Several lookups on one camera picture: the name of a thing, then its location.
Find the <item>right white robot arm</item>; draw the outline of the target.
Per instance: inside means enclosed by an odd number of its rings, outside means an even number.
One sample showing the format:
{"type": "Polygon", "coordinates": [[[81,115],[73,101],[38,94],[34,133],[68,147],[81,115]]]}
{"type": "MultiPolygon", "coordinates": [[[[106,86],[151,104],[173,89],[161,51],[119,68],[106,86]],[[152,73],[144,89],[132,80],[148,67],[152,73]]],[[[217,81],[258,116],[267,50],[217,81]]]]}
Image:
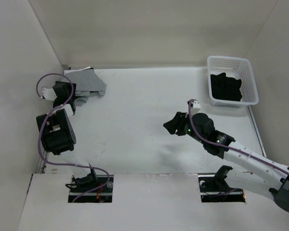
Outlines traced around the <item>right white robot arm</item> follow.
{"type": "Polygon", "coordinates": [[[189,116],[177,112],[163,124],[171,135],[188,135],[203,145],[211,155],[243,168],[221,166],[204,186],[214,186],[226,194],[229,189],[243,189],[272,200],[289,213],[289,167],[275,163],[244,147],[233,137],[215,129],[214,122],[204,113],[189,116]]]}

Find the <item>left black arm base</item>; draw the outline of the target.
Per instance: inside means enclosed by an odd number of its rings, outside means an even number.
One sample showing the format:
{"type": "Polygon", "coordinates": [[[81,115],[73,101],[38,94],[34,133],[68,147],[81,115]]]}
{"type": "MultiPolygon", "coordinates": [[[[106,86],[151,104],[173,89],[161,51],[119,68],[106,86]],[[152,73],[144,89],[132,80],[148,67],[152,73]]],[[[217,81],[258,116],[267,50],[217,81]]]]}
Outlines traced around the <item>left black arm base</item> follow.
{"type": "Polygon", "coordinates": [[[69,189],[69,203],[111,203],[113,199],[114,176],[97,175],[94,170],[83,178],[72,176],[65,185],[69,189]]]}

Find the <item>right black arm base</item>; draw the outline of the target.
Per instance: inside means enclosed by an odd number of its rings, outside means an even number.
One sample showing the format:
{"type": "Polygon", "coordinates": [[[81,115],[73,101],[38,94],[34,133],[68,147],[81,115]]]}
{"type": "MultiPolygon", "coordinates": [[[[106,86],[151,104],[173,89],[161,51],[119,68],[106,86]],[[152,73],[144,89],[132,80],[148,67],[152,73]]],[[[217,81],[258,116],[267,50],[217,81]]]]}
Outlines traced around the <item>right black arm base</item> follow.
{"type": "Polygon", "coordinates": [[[230,166],[221,166],[216,173],[198,174],[200,199],[203,203],[246,202],[244,191],[229,187],[225,181],[231,170],[233,168],[230,166]]]}

